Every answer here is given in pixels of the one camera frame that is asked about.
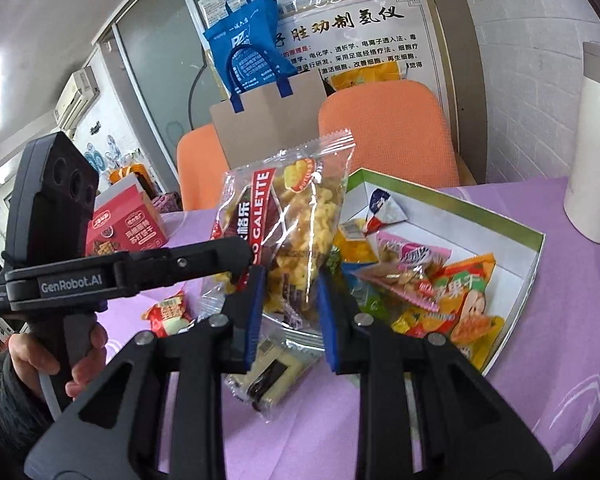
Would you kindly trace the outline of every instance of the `air conditioner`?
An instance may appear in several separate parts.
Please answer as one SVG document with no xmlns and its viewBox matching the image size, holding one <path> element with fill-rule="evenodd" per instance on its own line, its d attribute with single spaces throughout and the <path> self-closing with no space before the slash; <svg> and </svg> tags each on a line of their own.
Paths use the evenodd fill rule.
<svg viewBox="0 0 600 480">
<path fill-rule="evenodd" d="M 58 127 L 65 131 L 75 128 L 99 93 L 91 67 L 72 73 L 54 110 Z"/>
</svg>

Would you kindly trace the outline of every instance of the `orange chair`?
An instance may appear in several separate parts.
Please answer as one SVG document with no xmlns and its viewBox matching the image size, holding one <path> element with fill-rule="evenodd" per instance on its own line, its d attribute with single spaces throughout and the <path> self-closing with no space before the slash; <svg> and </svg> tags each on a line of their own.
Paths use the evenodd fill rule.
<svg viewBox="0 0 600 480">
<path fill-rule="evenodd" d="M 184 211 L 217 208 L 227 170 L 229 165 L 212 124 L 183 136 L 178 143 L 178 178 Z"/>
<path fill-rule="evenodd" d="M 432 92 L 403 79 L 339 90 L 322 104 L 320 135 L 348 128 L 352 169 L 367 168 L 433 188 L 458 186 L 446 118 Z"/>
</svg>

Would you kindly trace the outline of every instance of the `paper bag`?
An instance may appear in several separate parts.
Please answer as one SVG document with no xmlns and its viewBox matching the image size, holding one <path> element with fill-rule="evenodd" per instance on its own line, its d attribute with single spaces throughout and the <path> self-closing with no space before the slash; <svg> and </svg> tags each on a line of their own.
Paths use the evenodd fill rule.
<svg viewBox="0 0 600 480">
<path fill-rule="evenodd" d="M 240 47 L 259 50 L 251 45 Z M 266 53 L 260 54 L 267 60 Z M 231 69 L 228 73 L 235 80 Z M 279 75 L 274 83 L 234 93 L 213 105 L 211 118 L 229 168 L 317 139 L 318 111 L 325 99 L 320 74 L 309 70 L 289 78 Z"/>
</svg>

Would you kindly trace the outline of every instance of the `snack bag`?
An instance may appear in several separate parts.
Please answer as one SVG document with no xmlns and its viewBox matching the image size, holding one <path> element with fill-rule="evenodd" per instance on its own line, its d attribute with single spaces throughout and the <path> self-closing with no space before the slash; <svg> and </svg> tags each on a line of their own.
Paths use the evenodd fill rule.
<svg viewBox="0 0 600 480">
<path fill-rule="evenodd" d="M 141 319 L 149 320 L 151 332 L 158 337 L 177 334 L 192 320 L 187 312 L 184 291 L 181 290 L 175 296 L 159 301 L 142 314 Z"/>
<path fill-rule="evenodd" d="M 249 241 L 253 263 L 269 269 L 264 311 L 292 328 L 317 320 L 310 291 L 330 253 L 354 147 L 346 130 L 225 174 L 211 237 Z M 203 316 L 218 311 L 229 276 L 205 280 L 202 291 Z"/>
<path fill-rule="evenodd" d="M 456 328 L 451 333 L 451 341 L 478 370 L 482 370 L 491 347 L 503 326 L 504 319 L 500 316 L 474 314 L 464 318 L 461 317 Z"/>
<path fill-rule="evenodd" d="M 395 201 L 395 198 L 384 189 L 376 189 L 369 199 L 371 218 L 366 222 L 365 235 L 375 233 L 378 229 L 389 224 L 404 222 L 407 215 Z"/>
<path fill-rule="evenodd" d="M 414 244 L 402 238 L 392 238 L 400 248 L 398 260 L 381 261 L 378 264 L 356 270 L 354 274 L 361 280 L 375 283 L 399 298 L 409 301 L 425 310 L 438 311 L 434 289 L 429 279 L 451 256 L 451 252 L 441 248 L 430 248 Z M 401 249 L 409 248 L 404 253 Z"/>
<path fill-rule="evenodd" d="M 362 234 L 364 224 L 364 219 L 357 218 L 338 226 L 333 245 L 339 248 L 343 263 L 374 264 L 378 261 L 371 244 Z"/>
<path fill-rule="evenodd" d="M 378 241 L 378 256 L 381 262 L 412 264 L 423 259 L 424 256 L 429 257 L 428 276 L 438 272 L 451 257 L 451 250 L 444 247 L 424 246 L 384 231 L 378 232 L 376 240 Z"/>
<path fill-rule="evenodd" d="M 410 306 L 393 323 L 392 328 L 414 337 L 424 337 L 429 332 L 442 332 L 450 336 L 451 341 L 458 346 L 476 342 L 491 333 L 499 322 L 484 314 L 484 291 L 495 265 L 493 254 L 483 254 L 443 267 L 432 278 L 439 310 L 429 312 Z M 480 350 L 484 358 L 488 352 L 488 348 L 486 352 L 479 348 L 471 350 L 472 354 L 477 354 Z"/>
<path fill-rule="evenodd" d="M 290 348 L 274 338 L 263 339 L 246 375 L 227 375 L 224 383 L 237 399 L 250 402 L 266 420 L 294 385 L 321 357 L 320 352 Z"/>
</svg>

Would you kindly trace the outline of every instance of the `white tumbler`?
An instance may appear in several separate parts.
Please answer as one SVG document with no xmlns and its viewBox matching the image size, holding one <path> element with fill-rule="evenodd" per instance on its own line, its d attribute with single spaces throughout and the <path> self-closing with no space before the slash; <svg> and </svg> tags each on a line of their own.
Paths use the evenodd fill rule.
<svg viewBox="0 0 600 480">
<path fill-rule="evenodd" d="M 600 45 L 582 47 L 580 117 L 564 211 L 578 231 L 600 244 Z"/>
</svg>

